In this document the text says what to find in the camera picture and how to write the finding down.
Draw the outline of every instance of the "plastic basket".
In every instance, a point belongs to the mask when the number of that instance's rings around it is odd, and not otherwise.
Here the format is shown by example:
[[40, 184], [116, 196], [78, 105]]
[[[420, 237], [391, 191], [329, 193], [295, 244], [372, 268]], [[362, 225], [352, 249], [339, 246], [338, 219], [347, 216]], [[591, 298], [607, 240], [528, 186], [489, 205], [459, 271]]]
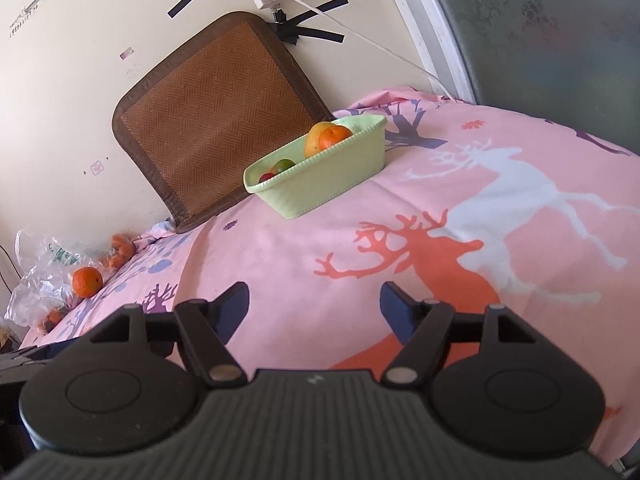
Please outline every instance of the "plastic basket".
[[[385, 165], [386, 117], [350, 116], [332, 121], [353, 135], [305, 159], [305, 137], [292, 140], [244, 170], [244, 187], [284, 218], [297, 218], [375, 175]], [[256, 184], [282, 158], [296, 165]]]

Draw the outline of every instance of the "plastic bag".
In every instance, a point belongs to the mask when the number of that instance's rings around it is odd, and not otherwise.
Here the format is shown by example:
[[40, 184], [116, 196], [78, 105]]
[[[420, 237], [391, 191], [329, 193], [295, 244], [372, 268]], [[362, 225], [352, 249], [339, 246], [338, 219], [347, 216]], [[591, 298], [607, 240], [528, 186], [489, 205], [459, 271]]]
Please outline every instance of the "plastic bag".
[[54, 237], [34, 244], [23, 230], [15, 237], [15, 254], [24, 277], [11, 294], [4, 318], [21, 326], [37, 327], [43, 333], [50, 332], [82, 301], [71, 285], [76, 270], [95, 267], [104, 282], [113, 273], [100, 264], [95, 251], [76, 247], [67, 250]]

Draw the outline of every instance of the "metal screw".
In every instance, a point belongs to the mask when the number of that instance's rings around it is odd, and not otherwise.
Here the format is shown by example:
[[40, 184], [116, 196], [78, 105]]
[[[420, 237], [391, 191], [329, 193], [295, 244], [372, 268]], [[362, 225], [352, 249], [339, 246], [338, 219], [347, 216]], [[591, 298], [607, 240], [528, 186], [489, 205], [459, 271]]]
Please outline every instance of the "metal screw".
[[418, 378], [418, 372], [413, 368], [399, 366], [391, 368], [391, 370], [386, 373], [386, 378], [395, 384], [411, 384]]
[[235, 365], [217, 365], [209, 370], [209, 377], [214, 381], [226, 383], [242, 376], [242, 370]]

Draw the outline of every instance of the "ribbed gray surface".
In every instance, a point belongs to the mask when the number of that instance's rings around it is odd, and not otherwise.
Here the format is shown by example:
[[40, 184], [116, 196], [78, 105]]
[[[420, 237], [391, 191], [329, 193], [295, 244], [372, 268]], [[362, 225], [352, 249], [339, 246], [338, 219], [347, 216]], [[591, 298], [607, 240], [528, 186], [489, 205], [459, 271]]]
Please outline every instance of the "ribbed gray surface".
[[508, 462], [457, 443], [411, 393], [368, 372], [263, 371], [209, 395], [171, 438], [115, 458], [43, 451], [12, 480], [590, 480], [616, 478], [592, 457]]

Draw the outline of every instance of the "white cable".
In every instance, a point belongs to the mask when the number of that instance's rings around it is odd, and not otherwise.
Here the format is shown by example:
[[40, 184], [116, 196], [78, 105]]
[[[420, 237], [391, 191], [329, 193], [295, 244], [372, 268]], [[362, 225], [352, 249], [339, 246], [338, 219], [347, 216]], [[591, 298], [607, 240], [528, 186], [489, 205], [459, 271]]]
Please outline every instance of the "white cable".
[[366, 43], [369, 43], [370, 45], [376, 47], [377, 49], [381, 50], [382, 52], [386, 52], [387, 54], [389, 54], [390, 56], [395, 57], [396, 59], [399, 59], [400, 61], [404, 61], [405, 63], [408, 63], [409, 65], [413, 66], [414, 68], [417, 68], [418, 70], [420, 70], [421, 72], [424, 72], [429, 78], [431, 78], [432, 80], [434, 80], [436, 83], [438, 83], [440, 85], [440, 88], [442, 88], [442, 91], [445, 93], [445, 95], [452, 100], [452, 102], [456, 102], [455, 97], [453, 97], [453, 95], [447, 90], [446, 86], [444, 86], [441, 81], [434, 76], [431, 72], [428, 72], [427, 70], [425, 70], [423, 67], [421, 67], [420, 65], [415, 64], [413, 61], [409, 61], [407, 58], [404, 58], [402, 56], [400, 56], [399, 54], [396, 54], [395, 52], [389, 50], [387, 47], [382, 46], [380, 44], [377, 44], [375, 41], [370, 40], [369, 38], [367, 38], [366, 36], [363, 36], [362, 34], [360, 34], [359, 32], [356, 32], [355, 30], [353, 30], [352, 28], [347, 27], [344, 23], [339, 22], [338, 20], [336, 20], [335, 18], [333, 18], [332, 16], [329, 16], [326, 12], [322, 12], [322, 10], [320, 9], [316, 9], [313, 6], [310, 6], [308, 3], [303, 2], [302, 0], [293, 0], [294, 2], [302, 5], [303, 7], [306, 7], [309, 10], [312, 10], [313, 12], [315, 12], [316, 14], [320, 14], [324, 17], [326, 17], [328, 20], [331, 20], [334, 23], [337, 23], [337, 25], [340, 25], [343, 29], [347, 30], [348, 32], [350, 32], [351, 34], [353, 34], [354, 36], [356, 36], [356, 38], [360, 38], [362, 41], [365, 41]]

